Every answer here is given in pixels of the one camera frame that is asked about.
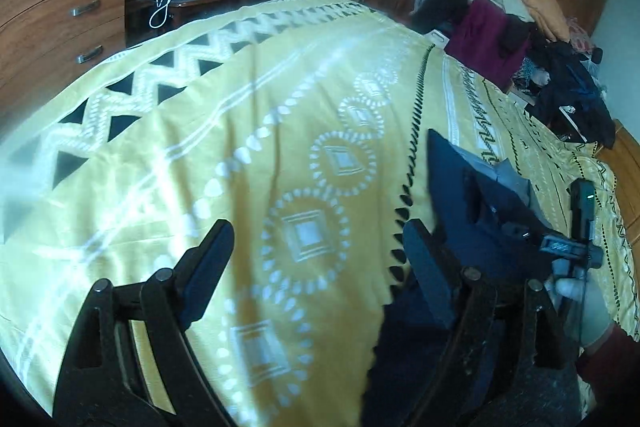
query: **bolt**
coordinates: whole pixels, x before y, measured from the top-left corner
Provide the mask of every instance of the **bolt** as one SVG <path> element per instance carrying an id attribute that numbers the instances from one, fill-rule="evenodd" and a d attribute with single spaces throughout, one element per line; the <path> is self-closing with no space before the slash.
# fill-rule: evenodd
<path id="1" fill-rule="evenodd" d="M 540 292 L 542 291 L 542 288 L 544 288 L 542 282 L 540 282 L 538 279 L 529 279 L 528 284 L 529 288 L 531 288 L 534 292 Z"/>
<path id="2" fill-rule="evenodd" d="M 173 276 L 174 271 L 171 268 L 161 268 L 155 274 L 157 280 L 160 282 L 168 281 Z"/>
<path id="3" fill-rule="evenodd" d="M 477 281 L 482 277 L 480 270 L 478 270 L 477 268 L 473 268 L 472 266 L 465 267 L 462 270 L 462 275 L 470 281 Z"/>
<path id="4" fill-rule="evenodd" d="M 94 288 L 93 290 L 96 293 L 100 293 L 101 291 L 104 291 L 108 288 L 109 286 L 109 279 L 98 279 L 95 283 L 94 283 Z"/>

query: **yellow bedspread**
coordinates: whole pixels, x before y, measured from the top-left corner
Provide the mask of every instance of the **yellow bedspread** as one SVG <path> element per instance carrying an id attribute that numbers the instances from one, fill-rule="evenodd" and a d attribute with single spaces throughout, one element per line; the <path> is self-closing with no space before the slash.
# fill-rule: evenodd
<path id="1" fill-rule="evenodd" d="M 172 96 L 159 100 L 166 86 Z M 60 123 L 85 100 L 82 123 Z M 132 123 L 108 140 L 114 116 Z M 433 224 L 428 128 L 490 162 L 510 159 L 560 232 L 566 188 L 591 179 L 606 252 L 594 275 L 638 336 L 614 177 L 590 147 L 562 144 L 491 83 L 364 6 L 279 0 L 113 57 L 0 146 L 11 180 L 30 144 L 19 172 L 36 200 L 0 247 L 2 350 L 50 411 L 92 283 L 145 280 L 225 218 L 236 248 L 187 332 L 215 391 L 241 425 L 356 425 L 382 306 L 399 283 L 389 267 L 408 269 L 395 208 Z M 88 160 L 52 188 L 60 152 Z M 136 333 L 154 400 L 170 410 Z"/>

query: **drawer handle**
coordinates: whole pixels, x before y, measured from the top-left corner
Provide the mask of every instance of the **drawer handle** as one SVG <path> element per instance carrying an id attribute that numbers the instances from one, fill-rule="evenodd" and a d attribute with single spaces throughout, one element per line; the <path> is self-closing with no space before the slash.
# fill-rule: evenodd
<path id="1" fill-rule="evenodd" d="M 84 55 L 78 55 L 78 57 L 76 57 L 76 62 L 78 64 L 83 64 L 84 62 L 91 60 L 92 58 L 95 58 L 98 55 L 100 55 L 102 53 L 102 50 L 103 50 L 103 47 L 98 46 L 97 48 L 92 49 L 90 52 L 85 53 Z"/>
<path id="2" fill-rule="evenodd" d="M 93 10 L 97 10 L 100 7 L 100 0 L 95 0 L 90 2 L 89 4 L 85 4 L 84 6 L 78 6 L 78 8 L 73 8 L 71 10 L 72 17 L 78 17 L 83 13 L 91 12 Z"/>

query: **gloved hand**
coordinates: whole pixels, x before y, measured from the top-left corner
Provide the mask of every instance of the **gloved hand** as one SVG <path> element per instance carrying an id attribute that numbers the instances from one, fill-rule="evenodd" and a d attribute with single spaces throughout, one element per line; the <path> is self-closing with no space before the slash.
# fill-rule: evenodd
<path id="1" fill-rule="evenodd" d="M 559 279 L 554 289 L 558 295 L 573 301 L 564 324 L 564 333 L 578 341 L 587 351 L 600 347 L 608 338 L 614 322 L 607 310 L 602 291 L 591 274 L 588 273 L 586 285 L 582 278 Z M 581 310 L 583 292 L 584 309 Z"/>

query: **wooden floor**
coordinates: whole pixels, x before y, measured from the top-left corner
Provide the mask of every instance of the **wooden floor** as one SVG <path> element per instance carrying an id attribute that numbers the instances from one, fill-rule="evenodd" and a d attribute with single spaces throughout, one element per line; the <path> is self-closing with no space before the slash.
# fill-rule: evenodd
<path id="1" fill-rule="evenodd" d="M 636 267 L 636 284 L 640 282 L 640 144 L 616 121 L 613 149 L 601 148 L 596 157 L 611 167 L 616 175 L 616 198 L 625 223 L 626 238 L 631 244 Z"/>

